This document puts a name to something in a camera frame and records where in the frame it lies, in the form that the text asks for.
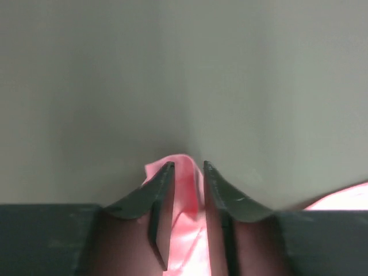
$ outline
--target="gray surface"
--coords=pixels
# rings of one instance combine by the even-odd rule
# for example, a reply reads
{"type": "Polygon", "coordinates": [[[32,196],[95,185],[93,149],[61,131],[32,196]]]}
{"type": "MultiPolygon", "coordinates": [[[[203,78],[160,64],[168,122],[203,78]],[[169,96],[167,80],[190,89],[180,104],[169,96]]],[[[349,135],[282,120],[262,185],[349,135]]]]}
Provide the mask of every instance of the gray surface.
{"type": "Polygon", "coordinates": [[[368,178],[366,1],[96,2],[0,2],[0,201],[113,202],[176,152],[268,206],[368,178]]]}

